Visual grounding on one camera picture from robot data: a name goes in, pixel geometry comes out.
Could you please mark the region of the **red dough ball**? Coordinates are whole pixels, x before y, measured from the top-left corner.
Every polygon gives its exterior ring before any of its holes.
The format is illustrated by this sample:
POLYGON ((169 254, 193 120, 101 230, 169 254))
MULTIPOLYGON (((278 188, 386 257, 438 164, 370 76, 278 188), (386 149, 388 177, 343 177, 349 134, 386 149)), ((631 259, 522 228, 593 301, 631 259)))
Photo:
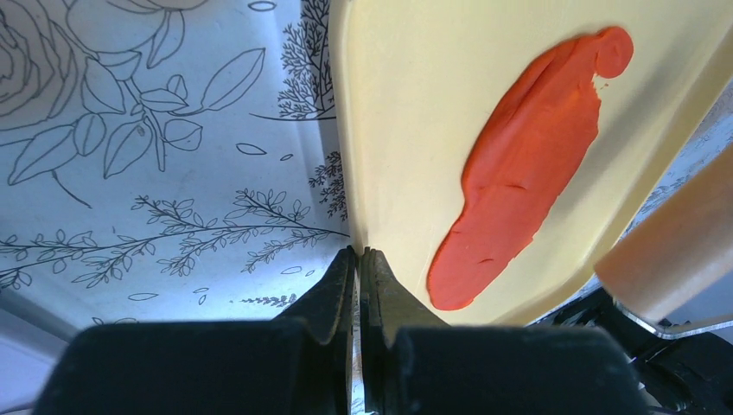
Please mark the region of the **red dough ball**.
POLYGON ((464 164, 462 211, 431 261, 438 310, 470 305, 533 240, 599 133, 596 77, 632 60, 627 30, 610 26, 534 59, 483 126, 464 164))

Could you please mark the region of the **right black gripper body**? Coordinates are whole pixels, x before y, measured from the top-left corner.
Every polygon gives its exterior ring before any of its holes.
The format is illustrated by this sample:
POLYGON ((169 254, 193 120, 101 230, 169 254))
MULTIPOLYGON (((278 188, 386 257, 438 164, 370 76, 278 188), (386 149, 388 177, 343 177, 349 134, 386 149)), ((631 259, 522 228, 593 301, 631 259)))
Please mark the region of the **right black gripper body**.
POLYGON ((663 340, 624 316, 602 289, 552 312, 549 323, 605 329, 631 360, 654 413, 732 413, 732 344, 718 335, 663 340))

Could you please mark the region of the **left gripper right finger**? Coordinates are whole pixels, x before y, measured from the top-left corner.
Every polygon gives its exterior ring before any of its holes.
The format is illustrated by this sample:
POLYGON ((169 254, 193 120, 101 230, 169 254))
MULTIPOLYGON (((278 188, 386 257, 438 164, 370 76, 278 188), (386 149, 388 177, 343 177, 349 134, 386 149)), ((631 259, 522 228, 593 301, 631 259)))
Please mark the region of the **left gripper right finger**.
POLYGON ((378 414, 643 414, 603 330, 451 326, 368 248, 359 262, 364 404, 378 414))

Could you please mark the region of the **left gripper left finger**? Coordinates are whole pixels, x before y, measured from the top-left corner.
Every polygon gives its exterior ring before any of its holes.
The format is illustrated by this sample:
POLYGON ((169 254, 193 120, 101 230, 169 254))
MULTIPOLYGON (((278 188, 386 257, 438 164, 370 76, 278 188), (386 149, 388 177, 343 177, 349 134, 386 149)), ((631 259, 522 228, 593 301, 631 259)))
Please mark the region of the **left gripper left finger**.
POLYGON ((86 329, 37 414, 346 414, 352 248, 270 321, 145 322, 86 329))

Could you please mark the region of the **yellow tray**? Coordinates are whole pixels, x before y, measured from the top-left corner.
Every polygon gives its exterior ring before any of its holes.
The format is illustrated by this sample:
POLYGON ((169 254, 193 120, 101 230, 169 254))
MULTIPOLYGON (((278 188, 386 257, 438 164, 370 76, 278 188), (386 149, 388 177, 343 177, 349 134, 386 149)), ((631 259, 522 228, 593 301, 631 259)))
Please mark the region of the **yellow tray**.
POLYGON ((427 303, 460 175, 500 98, 576 35, 627 30, 599 136, 534 241, 453 325, 527 325, 588 283, 732 76, 729 1, 334 1, 329 49, 351 236, 427 303))

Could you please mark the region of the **wooden dough roller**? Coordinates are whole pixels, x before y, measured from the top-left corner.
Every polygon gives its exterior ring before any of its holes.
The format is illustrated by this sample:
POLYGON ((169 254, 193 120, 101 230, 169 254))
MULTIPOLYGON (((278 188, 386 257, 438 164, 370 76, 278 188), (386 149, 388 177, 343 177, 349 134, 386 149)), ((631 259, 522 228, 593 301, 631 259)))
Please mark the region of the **wooden dough roller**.
POLYGON ((661 321, 732 270, 732 148, 660 205, 594 266, 614 306, 664 340, 732 325, 730 314, 664 327, 661 321))

